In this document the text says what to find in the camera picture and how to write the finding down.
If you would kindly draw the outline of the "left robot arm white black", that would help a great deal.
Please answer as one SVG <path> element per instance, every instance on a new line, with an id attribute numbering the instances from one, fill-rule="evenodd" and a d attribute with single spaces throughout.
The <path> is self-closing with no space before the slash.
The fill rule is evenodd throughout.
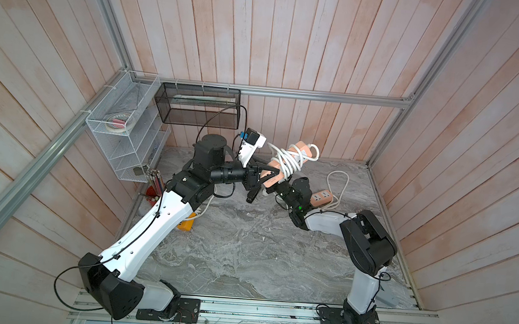
<path id="1" fill-rule="evenodd" d="M 193 158 L 167 182 L 150 212 L 113 246 L 79 260 L 85 290 L 111 318 L 125 318 L 137 307 L 169 310 L 174 288 L 161 281 L 145 287 L 135 282 L 135 276 L 168 234 L 215 194 L 217 184 L 241 183 L 251 190 L 265 182 L 262 172 L 270 166 L 253 158 L 265 141 L 262 134 L 248 130 L 233 153 L 224 137 L 205 135 L 194 144 Z"/>

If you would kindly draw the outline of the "yellow power strip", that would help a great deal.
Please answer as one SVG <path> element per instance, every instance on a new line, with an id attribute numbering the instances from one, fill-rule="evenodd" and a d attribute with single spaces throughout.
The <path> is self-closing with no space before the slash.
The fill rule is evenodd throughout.
<path id="1" fill-rule="evenodd" d="M 188 231 L 191 231 L 192 230 L 192 227 L 193 227 L 193 224 L 194 224 L 194 220 L 191 219 L 191 220 L 183 220 L 178 226 L 177 228 L 181 231 L 184 231 L 184 232 L 188 232 Z"/>

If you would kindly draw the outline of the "pink power strip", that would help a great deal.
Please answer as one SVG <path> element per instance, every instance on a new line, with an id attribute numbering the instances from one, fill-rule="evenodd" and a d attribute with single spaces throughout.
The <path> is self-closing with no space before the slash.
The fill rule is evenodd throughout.
<path id="1" fill-rule="evenodd" d="M 313 193 L 310 198 L 310 203 L 313 207 L 322 207 L 332 203 L 333 199 L 333 194 L 329 190 L 325 189 L 317 193 Z"/>
<path id="2" fill-rule="evenodd" d="M 287 149 L 278 148 L 268 143 L 272 157 L 269 166 L 278 169 L 280 172 L 264 182 L 264 187 L 271 187 L 275 184 L 288 180 L 293 174 L 301 171 L 304 164 L 308 161 L 318 161 L 320 150 L 315 144 L 306 144 L 302 141 L 290 144 Z"/>

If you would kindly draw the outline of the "pink power strip front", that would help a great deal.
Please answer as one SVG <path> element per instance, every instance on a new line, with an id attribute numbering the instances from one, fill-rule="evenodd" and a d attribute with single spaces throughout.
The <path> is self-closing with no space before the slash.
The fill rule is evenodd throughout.
<path id="1" fill-rule="evenodd" d="M 264 182 L 264 187 L 271 187 L 275 184 L 288 180 L 293 174 L 301 171 L 304 164 L 308 161 L 318 161 L 320 150 L 315 144 L 306 144 L 302 141 L 290 144 L 287 149 L 278 148 L 268 143 L 272 157 L 269 166 L 278 169 L 280 172 Z"/>

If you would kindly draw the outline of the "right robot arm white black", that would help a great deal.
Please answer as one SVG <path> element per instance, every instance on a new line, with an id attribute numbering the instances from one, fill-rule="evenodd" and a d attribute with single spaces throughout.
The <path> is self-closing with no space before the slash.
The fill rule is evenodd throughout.
<path id="1" fill-rule="evenodd" d="M 381 324 L 376 299 L 385 281 L 398 247 L 378 217 L 370 210 L 344 213 L 330 208 L 330 194 L 316 198 L 307 178 L 282 181 L 268 193 L 274 193 L 284 205 L 294 225 L 306 231 L 339 236 L 345 241 L 355 267 L 352 286 L 341 308 L 325 303 L 316 305 L 321 324 Z"/>

